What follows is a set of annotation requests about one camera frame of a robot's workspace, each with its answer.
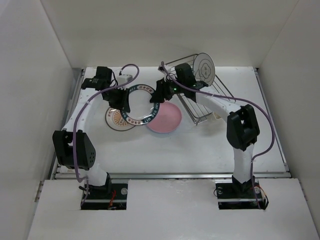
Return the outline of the patterned white plate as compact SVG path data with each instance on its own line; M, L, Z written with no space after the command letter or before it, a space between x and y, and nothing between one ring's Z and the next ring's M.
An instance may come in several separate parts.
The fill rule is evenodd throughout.
M104 120L109 128L117 132L129 131L135 127L123 119L120 110L111 107L106 110Z

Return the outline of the large patterned plate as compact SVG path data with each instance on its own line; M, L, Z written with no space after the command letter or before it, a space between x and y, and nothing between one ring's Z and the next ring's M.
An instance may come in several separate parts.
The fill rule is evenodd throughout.
M160 110L160 103L151 103L155 90L146 84L136 84L128 89L128 105L130 111L121 110L122 118L133 126L150 123Z

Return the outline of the pink plastic plate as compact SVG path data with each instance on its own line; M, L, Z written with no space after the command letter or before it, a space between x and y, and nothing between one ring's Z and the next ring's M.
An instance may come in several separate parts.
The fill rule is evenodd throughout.
M156 131L171 131L177 129L182 121L182 113L178 106L170 102L160 104L156 117L146 125Z

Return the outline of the blue plastic plate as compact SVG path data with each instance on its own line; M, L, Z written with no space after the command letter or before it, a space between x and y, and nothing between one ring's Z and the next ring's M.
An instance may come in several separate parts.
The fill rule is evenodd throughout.
M157 131L157 130L154 130L152 128L148 128L153 134L157 134L157 135L170 135L170 134L174 134L177 129L172 129L170 131Z

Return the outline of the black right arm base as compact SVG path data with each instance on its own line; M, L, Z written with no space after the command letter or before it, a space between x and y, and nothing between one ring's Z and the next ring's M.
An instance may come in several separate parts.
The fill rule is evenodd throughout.
M219 210L266 210L269 205L269 199L258 182L254 183L254 190L249 184L249 189L241 193L233 189L231 182L216 182L213 194L217 197Z

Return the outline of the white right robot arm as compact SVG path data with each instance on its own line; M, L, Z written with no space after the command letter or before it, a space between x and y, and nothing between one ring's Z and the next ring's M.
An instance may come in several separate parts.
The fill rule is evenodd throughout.
M251 161L254 144L260 134L254 108L250 104L233 103L228 96L220 95L206 82L196 80L191 66L187 63L177 67L176 76L170 74L164 63L158 70L165 76L156 82L151 103L164 103L173 95L183 94L193 102L213 111L226 122L226 138L234 154L231 190L235 196L243 197L254 187Z

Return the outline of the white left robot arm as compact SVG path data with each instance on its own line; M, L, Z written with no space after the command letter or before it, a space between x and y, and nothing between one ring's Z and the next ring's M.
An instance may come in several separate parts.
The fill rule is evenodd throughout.
M129 90L138 75L124 74L126 64L118 74L106 66L98 66L95 76L82 80L78 102L68 122L52 135L54 150L59 165L74 170L79 183L84 182L86 194L94 191L100 198L112 192L110 174L98 164L96 149L89 138L91 118L103 101L116 110L129 109Z

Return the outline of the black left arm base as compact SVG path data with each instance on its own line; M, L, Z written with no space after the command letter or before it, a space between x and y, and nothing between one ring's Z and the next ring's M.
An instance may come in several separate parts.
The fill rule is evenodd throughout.
M128 184L112 183L109 190L103 187L89 186L86 196L86 184L80 186L82 190L81 210L118 211L127 209Z

